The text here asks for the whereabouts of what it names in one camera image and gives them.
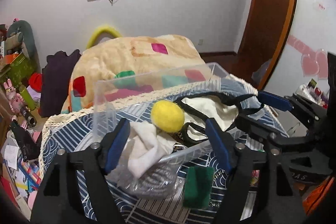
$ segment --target pink bunny toy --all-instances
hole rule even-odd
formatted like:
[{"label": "pink bunny toy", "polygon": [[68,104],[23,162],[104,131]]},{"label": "pink bunny toy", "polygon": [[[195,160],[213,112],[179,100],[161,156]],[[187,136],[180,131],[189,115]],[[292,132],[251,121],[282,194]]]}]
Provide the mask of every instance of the pink bunny toy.
[{"label": "pink bunny toy", "polygon": [[9,101],[9,106],[14,113],[20,113],[21,107],[24,106],[24,100],[20,93],[16,93],[15,88],[12,85],[10,79],[7,80],[7,83],[3,83],[3,86],[6,90],[6,97]]}]

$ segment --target yellow felt ball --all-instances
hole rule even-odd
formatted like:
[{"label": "yellow felt ball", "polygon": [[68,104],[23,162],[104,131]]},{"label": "yellow felt ball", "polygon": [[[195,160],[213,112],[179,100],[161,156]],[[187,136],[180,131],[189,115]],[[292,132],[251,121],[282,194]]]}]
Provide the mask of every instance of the yellow felt ball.
[{"label": "yellow felt ball", "polygon": [[184,124],[183,110],[175,103],[161,100],[153,105],[152,123],[168,133],[179,132]]}]

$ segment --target pink wall sticker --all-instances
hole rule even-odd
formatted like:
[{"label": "pink wall sticker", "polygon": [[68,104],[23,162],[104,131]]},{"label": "pink wall sticker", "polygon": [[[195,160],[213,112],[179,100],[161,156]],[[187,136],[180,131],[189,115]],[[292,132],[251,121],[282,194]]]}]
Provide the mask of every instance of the pink wall sticker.
[{"label": "pink wall sticker", "polygon": [[328,59],[325,50],[320,48],[314,51],[293,35],[288,37],[287,44],[302,53],[301,67],[304,76],[317,75],[318,79],[328,78]]}]

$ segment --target green bottle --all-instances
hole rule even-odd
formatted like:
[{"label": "green bottle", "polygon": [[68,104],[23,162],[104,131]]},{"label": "green bottle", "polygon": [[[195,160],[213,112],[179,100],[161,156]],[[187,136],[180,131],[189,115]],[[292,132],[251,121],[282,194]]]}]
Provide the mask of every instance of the green bottle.
[{"label": "green bottle", "polygon": [[26,102],[27,106],[29,107],[30,111],[34,110],[36,108],[35,102],[30,96],[27,88],[21,82],[19,82],[19,92]]}]

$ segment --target brown door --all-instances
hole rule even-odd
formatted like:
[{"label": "brown door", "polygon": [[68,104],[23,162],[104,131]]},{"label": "brown door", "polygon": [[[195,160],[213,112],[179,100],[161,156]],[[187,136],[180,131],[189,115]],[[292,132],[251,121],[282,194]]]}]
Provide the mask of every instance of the brown door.
[{"label": "brown door", "polygon": [[296,0],[252,0],[233,73],[250,82],[252,73],[270,60],[258,84],[264,87],[287,40],[295,5]]}]

